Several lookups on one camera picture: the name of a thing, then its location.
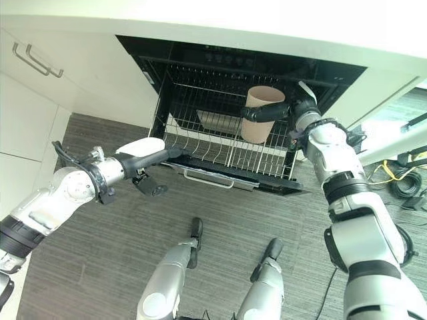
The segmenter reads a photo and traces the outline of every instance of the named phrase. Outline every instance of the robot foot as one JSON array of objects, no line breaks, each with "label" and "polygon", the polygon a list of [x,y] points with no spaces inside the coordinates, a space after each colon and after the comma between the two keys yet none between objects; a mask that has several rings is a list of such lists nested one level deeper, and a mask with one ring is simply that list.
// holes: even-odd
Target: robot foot
[{"label": "robot foot", "polygon": [[197,254],[201,249],[201,235],[203,234],[203,221],[200,218],[193,218],[191,222],[191,238],[197,239],[197,247],[191,248],[191,254],[187,268],[194,269],[197,267]]},{"label": "robot foot", "polygon": [[266,261],[267,258],[273,259],[274,261],[277,260],[280,253],[283,249],[283,241],[279,238],[274,238],[270,241],[268,244],[266,250],[264,251],[264,255],[261,258],[260,263],[255,267],[254,271],[251,274],[250,281],[254,283],[258,280],[258,276],[260,275],[261,268]]}]

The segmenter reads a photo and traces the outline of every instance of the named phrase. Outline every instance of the dishwasher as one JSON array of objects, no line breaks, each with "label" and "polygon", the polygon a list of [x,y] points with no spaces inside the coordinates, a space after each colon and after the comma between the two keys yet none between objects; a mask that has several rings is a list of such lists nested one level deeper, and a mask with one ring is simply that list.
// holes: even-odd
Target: dishwasher
[{"label": "dishwasher", "polygon": [[118,35],[159,99],[149,136],[184,155],[162,163],[185,178],[217,187],[278,195],[304,192],[294,177],[296,152],[288,149],[286,119],[267,140],[240,135],[248,89],[267,85],[293,98],[298,81],[316,94],[322,113],[365,67],[228,47]]}]

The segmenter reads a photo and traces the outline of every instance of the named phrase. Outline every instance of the metal handle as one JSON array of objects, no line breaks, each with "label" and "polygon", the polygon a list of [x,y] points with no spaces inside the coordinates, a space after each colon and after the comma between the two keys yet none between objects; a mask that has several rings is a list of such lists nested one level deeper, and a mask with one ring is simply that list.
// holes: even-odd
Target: metal handle
[{"label": "metal handle", "polygon": [[190,177],[188,175],[188,169],[184,169],[184,177],[186,179],[192,180],[192,181],[197,181],[197,182],[202,182],[205,183],[207,185],[214,185],[215,187],[220,187],[220,188],[224,188],[224,189],[231,189],[234,186],[234,181],[232,180],[232,184],[231,185],[222,185],[221,183],[216,183],[216,182],[212,182],[212,181],[208,181],[208,180],[203,180],[200,178],[195,178],[195,177]]},{"label": "metal handle", "polygon": [[24,61],[26,64],[28,64],[29,66],[31,66],[33,69],[35,69],[36,71],[40,72],[42,75],[48,76],[48,75],[54,75],[56,78],[60,78],[62,77],[62,74],[64,73],[64,70],[59,70],[59,73],[55,73],[51,70],[50,67],[42,64],[42,62],[40,62],[39,60],[37,60],[36,58],[34,58],[34,56],[31,55],[31,48],[32,45],[28,45],[27,49],[25,50],[28,58],[30,58],[32,61],[34,61],[36,64],[38,64],[40,67],[42,67],[45,70],[42,70],[40,68],[38,68],[38,66],[32,64],[31,62],[29,62],[28,60],[26,60],[26,58],[24,58],[22,55],[18,54],[18,52],[16,51],[18,49],[18,43],[14,42],[13,43],[13,47],[12,47],[12,52],[13,54],[20,58],[20,60]]},{"label": "metal handle", "polygon": [[40,62],[40,60],[36,59],[34,56],[31,55],[31,48],[33,47],[33,45],[28,45],[27,49],[25,50],[28,58],[30,58],[31,60],[33,60],[34,62],[36,62],[36,64],[40,65],[41,67],[45,68],[46,70],[49,70],[50,74],[54,75],[56,78],[60,78],[62,77],[62,74],[64,73],[64,70],[59,70],[59,73],[55,73],[52,71],[52,69],[44,64],[42,64],[42,62]]},{"label": "metal handle", "polygon": [[22,55],[19,55],[18,52],[16,52],[16,49],[18,48],[18,44],[16,42],[13,43],[13,47],[12,47],[12,52],[13,54],[20,58],[20,60],[24,61],[26,64],[28,64],[29,66],[31,66],[33,69],[37,70],[38,72],[40,72],[42,75],[49,75],[50,74],[50,69],[49,68],[45,68],[46,71],[42,71],[39,68],[37,68],[34,64],[30,63],[28,60],[26,60],[26,58],[24,58]]}]

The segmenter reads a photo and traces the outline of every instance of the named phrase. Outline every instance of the wire rack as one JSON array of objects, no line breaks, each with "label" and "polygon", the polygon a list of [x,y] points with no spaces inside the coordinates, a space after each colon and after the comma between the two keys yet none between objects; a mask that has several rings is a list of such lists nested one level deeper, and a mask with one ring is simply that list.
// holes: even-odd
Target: wire rack
[{"label": "wire rack", "polygon": [[209,71],[180,72],[179,67],[169,70],[173,81],[171,107],[163,139],[167,147],[187,149],[192,157],[219,163],[226,167],[290,179],[291,165],[286,165],[286,137],[288,124],[276,121],[265,143],[248,143],[240,136],[242,118],[240,110],[245,105],[248,88],[259,83],[273,84],[274,78],[252,79],[242,85],[233,75],[204,74]]}]

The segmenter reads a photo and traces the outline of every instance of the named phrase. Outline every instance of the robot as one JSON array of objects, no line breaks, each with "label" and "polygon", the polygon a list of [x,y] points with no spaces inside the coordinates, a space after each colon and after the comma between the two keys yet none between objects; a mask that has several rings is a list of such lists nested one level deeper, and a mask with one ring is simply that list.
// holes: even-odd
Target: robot
[{"label": "robot", "polygon": [[[347,144],[346,130],[334,119],[323,119],[316,96],[299,83],[290,104],[276,103],[243,108],[242,117],[253,122],[287,116],[292,140],[290,148],[302,149],[313,163],[326,200],[332,226],[324,239],[331,262],[348,273],[343,319],[427,320],[427,304],[418,288],[400,268],[405,248],[402,238],[379,195],[372,192],[356,153]],[[58,170],[51,186],[26,198],[0,224],[0,306],[13,290],[7,274],[15,273],[26,256],[61,226],[82,204],[96,198],[113,200],[111,186],[132,179],[143,193],[161,193],[164,188],[150,180],[144,168],[169,158],[187,156],[181,149],[164,149],[160,139],[145,138],[105,158],[100,147],[89,165],[68,156],[60,144],[60,157],[78,167]],[[197,320],[178,317],[177,309],[185,272],[197,265],[203,223],[194,218],[189,239],[171,248],[149,280],[137,306],[138,320]],[[237,320],[279,320],[284,302],[284,284],[277,262],[282,242],[273,239],[254,269],[252,286]]]}]

